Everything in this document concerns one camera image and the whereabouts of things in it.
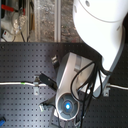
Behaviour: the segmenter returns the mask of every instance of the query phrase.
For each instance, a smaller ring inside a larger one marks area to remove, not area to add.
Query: table surface
[[[0,43],[0,82],[34,81],[41,72],[56,80],[51,57],[62,57],[74,52],[95,59],[98,54],[83,43]],[[109,80],[110,83],[128,87],[128,45],[125,44],[121,58]],[[0,86],[0,117],[6,118],[1,128],[48,128],[52,109],[43,113],[38,105],[55,95],[49,87],[40,87],[40,95],[34,96],[31,86]],[[84,119],[86,128],[127,128],[128,92],[111,88],[109,97],[92,100]]]

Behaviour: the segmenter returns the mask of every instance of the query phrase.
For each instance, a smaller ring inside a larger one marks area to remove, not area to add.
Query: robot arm
[[[99,54],[102,56],[101,67],[105,71],[112,72],[121,55],[125,38],[125,30],[122,23],[128,12],[127,7],[127,0],[124,0],[123,3],[122,0],[74,0],[73,20],[76,30],[78,31],[78,34],[83,39],[83,41],[94,50],[99,52]],[[66,112],[69,111],[70,108],[72,109],[72,106],[75,109],[74,99],[71,99],[71,97],[67,95],[71,95],[70,84],[76,74],[76,60],[77,55],[70,54],[68,56],[68,59],[64,59],[62,61],[63,67],[60,66],[58,72],[57,80],[59,79],[59,82],[58,91],[56,94],[56,108],[60,118],[63,120],[71,120],[75,118],[79,110],[79,103],[77,103],[77,111],[73,116],[70,115],[70,112]],[[82,58],[79,66],[80,69],[83,68],[83,64],[87,65],[89,61],[91,60]],[[93,66],[89,67],[88,70],[84,71],[84,73],[90,75],[92,69]],[[104,75],[102,71],[100,72],[101,79],[97,75],[95,87],[93,90],[94,94],[97,93],[100,87],[100,82],[102,81],[102,86],[104,88],[109,79],[109,77]],[[76,90],[78,87],[78,83],[80,79],[87,80],[87,74],[79,75],[77,81],[74,82],[75,85],[73,86],[73,91],[77,98],[78,95],[76,93]]]

